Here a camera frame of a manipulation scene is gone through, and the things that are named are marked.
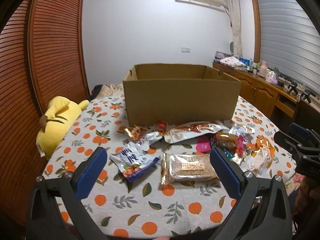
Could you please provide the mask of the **person's right hand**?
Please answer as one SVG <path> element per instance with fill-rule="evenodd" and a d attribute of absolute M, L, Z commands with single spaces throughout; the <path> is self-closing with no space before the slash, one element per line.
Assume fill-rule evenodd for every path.
<path fill-rule="evenodd" d="M 303 176 L 295 200 L 295 214 L 319 207 L 319 182 Z"/>

